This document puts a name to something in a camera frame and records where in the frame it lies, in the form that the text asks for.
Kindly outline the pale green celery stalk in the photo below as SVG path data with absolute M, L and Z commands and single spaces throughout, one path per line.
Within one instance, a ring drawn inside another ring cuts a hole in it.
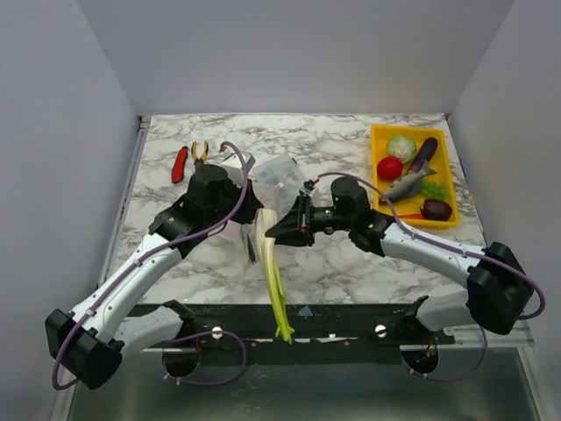
M 274 210 L 259 209 L 257 211 L 255 236 L 266 288 L 277 324 L 275 337 L 291 344 L 292 334 L 295 330 L 288 322 L 286 296 L 275 251 L 275 239 L 266 236 L 266 231 L 276 223 L 277 214 Z

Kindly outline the clear zip top bag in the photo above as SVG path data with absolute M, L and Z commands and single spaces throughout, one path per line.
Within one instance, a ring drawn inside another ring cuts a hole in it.
M 281 220 L 293 206 L 299 188 L 299 182 L 277 182 L 271 184 L 252 181 L 254 195 L 266 209 L 275 212 L 278 220 Z M 224 231 L 224 236 L 233 242 L 236 258 L 235 266 L 237 269 L 246 272 L 252 266 L 259 263 L 254 222 L 251 222 L 249 225 L 230 222 Z

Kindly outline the green onion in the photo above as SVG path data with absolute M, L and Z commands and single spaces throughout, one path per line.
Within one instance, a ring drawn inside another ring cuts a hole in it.
M 246 251 L 247 251 L 247 254 L 248 254 L 248 261 L 249 261 L 249 264 L 252 265 L 257 261 L 257 259 L 256 259 L 252 239 L 251 239 L 251 236 L 250 236 L 250 232 L 248 231 L 248 229 L 245 229 L 244 238 L 245 238 L 245 247 L 246 247 Z

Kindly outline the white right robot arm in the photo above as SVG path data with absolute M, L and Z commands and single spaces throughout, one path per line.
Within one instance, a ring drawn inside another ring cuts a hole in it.
M 330 185 L 332 205 L 316 207 L 305 182 L 290 211 L 265 235 L 283 246 L 312 246 L 319 232 L 347 232 L 358 249 L 379 257 L 406 260 L 458 284 L 461 291 L 415 301 L 403 322 L 405 337 L 416 344 L 437 331 L 457 325 L 479 325 L 508 335 L 524 319 L 529 299 L 538 291 L 512 250 L 494 242 L 488 247 L 453 243 L 416 230 L 370 207 L 366 182 L 340 176 Z

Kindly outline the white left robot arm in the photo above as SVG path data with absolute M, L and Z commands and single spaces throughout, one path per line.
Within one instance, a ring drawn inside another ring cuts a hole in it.
M 154 283 L 211 232 L 229 222 L 249 225 L 262 206 L 249 177 L 235 183 L 221 166 L 197 169 L 187 192 L 157 214 L 134 253 L 109 280 L 72 310 L 54 310 L 47 317 L 54 388 L 64 388 L 58 381 L 60 367 L 97 389 L 132 353 L 163 343 L 185 346 L 212 334 L 222 337 L 222 331 L 204 331 L 196 314 L 176 301 L 142 317 L 130 313 Z

